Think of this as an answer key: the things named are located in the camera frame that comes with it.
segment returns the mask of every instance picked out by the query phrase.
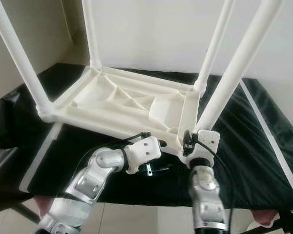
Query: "white edge strip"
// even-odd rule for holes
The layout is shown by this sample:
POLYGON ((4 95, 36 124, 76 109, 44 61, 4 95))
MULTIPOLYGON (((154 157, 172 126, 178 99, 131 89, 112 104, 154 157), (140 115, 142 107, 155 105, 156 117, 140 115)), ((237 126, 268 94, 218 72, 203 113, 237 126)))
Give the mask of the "white edge strip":
POLYGON ((56 122, 53 124, 49 134, 47 135, 47 137, 45 138, 44 142, 42 143, 40 149, 38 150, 32 164, 30 165, 30 167, 28 168, 27 172, 25 173, 23 179, 21 180, 21 183, 19 185, 19 190, 28 193, 28 185, 30 184, 32 178, 34 177, 34 175, 36 174, 36 171, 38 169, 38 167, 40 166, 47 150, 49 149, 51 143, 53 140, 56 140, 61 128, 62 128, 62 123, 56 122))
POLYGON ((293 189, 293 173, 292 171, 290 170, 290 167, 288 166, 275 138, 273 137, 271 131, 269 130, 269 127, 267 125, 267 123, 265 122, 263 116, 261 115, 258 107, 256 106, 256 103, 254 101, 254 99, 252 98, 251 94, 249 93, 246 85, 244 84, 243 81, 240 81, 240 85, 247 97, 247 99, 249 100, 250 104, 251 104, 251 107, 253 108, 255 114, 256 114, 256 117, 258 118, 259 120, 259 123, 260 125, 262 126, 263 130, 264 130, 264 133, 266 134, 267 138, 268 138, 268 141, 270 143, 270 145, 272 146, 273 150, 274 150, 274 153, 278 159, 278 162, 280 163, 281 165, 281 168, 286 176, 286 178, 288 179, 289 181, 289 184, 290 186, 292 187, 293 189))

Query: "white wall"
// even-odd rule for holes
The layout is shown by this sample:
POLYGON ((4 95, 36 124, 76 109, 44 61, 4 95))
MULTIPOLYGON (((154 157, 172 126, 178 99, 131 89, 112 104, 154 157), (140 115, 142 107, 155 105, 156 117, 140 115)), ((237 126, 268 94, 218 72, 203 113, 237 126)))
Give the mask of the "white wall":
POLYGON ((80 30, 84 30, 84 16, 82 0, 63 0, 68 28, 73 37, 80 30))
MULTIPOLYGON (((2 0, 2 4, 36 73, 53 65, 71 44, 60 0, 2 0)), ((0 97, 21 83, 0 37, 0 97)))
MULTIPOLYGON (((259 3, 236 1, 212 74, 225 71, 259 3)), ((104 65, 198 72, 223 1, 93 0, 93 4, 104 65)), ((285 1, 245 77, 259 79, 293 124, 293 0, 285 1)))

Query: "pink fabric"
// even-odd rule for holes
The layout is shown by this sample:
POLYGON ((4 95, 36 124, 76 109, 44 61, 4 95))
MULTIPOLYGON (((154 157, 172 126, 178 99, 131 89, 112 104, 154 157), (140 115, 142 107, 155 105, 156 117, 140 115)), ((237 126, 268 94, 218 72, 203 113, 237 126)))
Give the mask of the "pink fabric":
POLYGON ((43 217, 51 208, 53 203, 53 197, 51 196, 34 196, 34 200, 39 208, 39 216, 43 217))
POLYGON ((273 225, 275 216, 278 214, 276 210, 252 210, 254 220, 265 228, 270 228, 273 225))

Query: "tile floor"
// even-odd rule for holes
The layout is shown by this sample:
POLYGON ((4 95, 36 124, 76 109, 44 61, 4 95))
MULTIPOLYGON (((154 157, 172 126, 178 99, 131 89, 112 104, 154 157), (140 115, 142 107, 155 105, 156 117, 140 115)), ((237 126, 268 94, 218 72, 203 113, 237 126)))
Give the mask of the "tile floor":
MULTIPOLYGON (((34 212, 34 200, 24 202, 34 212)), ((249 210, 237 209, 232 220, 232 233, 247 230, 253 221, 249 210)), ((30 234, 35 224, 9 209, 0 212, 0 234, 30 234)), ((97 203, 81 234, 192 234, 192 213, 188 207, 129 206, 97 203)), ((283 234, 282 230, 270 234, 283 234)))

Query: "black cable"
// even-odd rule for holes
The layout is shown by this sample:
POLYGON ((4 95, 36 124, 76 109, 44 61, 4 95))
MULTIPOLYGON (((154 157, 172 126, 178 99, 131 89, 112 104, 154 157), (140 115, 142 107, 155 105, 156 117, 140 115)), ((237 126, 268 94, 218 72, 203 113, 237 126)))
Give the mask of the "black cable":
POLYGON ((208 150, 212 155, 214 155, 214 157, 216 157, 218 159, 218 161, 222 165, 223 169, 228 174, 228 177, 229 177, 229 180, 230 180, 230 184, 231 184, 231 207, 230 207, 230 214, 229 214, 229 221, 228 221, 228 233, 230 234, 231 233, 232 213, 233 213, 233 207, 234 207, 234 202, 235 202, 235 192, 234 192, 234 185, 233 185, 234 182, 233 182, 232 176, 230 174, 230 171, 229 171, 228 167, 225 165, 225 163, 219 157, 219 155, 217 155, 216 153, 214 153, 213 150, 211 150, 207 145, 203 144, 202 142, 196 140, 195 143, 198 143, 199 145, 201 145, 202 147, 204 147, 206 150, 208 150))
POLYGON ((84 158, 85 156, 87 156, 90 152, 95 151, 95 150, 97 150, 97 149, 99 149, 99 148, 101 148, 101 147, 104 147, 104 146, 106 146, 106 145, 117 144, 117 143, 121 143, 121 142, 128 142, 128 141, 133 140, 133 139, 135 139, 135 138, 141 137, 143 134, 145 134, 145 133, 139 133, 139 134, 137 134, 137 135, 134 135, 134 136, 131 136, 131 137, 128 137, 128 138, 125 138, 125 139, 115 140, 115 141, 112 141, 112 142, 110 142, 110 143, 107 143, 107 144, 104 144, 104 145, 100 145, 100 146, 96 146, 96 147, 94 147, 94 148, 91 148, 91 149, 88 150, 88 151, 87 151, 87 152, 81 157, 81 159, 78 161, 77 166, 75 167, 75 170, 74 170, 74 172, 73 172, 73 176, 72 176, 72 178, 71 178, 71 180, 70 180, 69 183, 72 182, 74 176, 76 175, 76 171, 77 171, 77 169, 78 169, 78 167, 79 167, 81 161, 83 160, 83 158, 84 158))

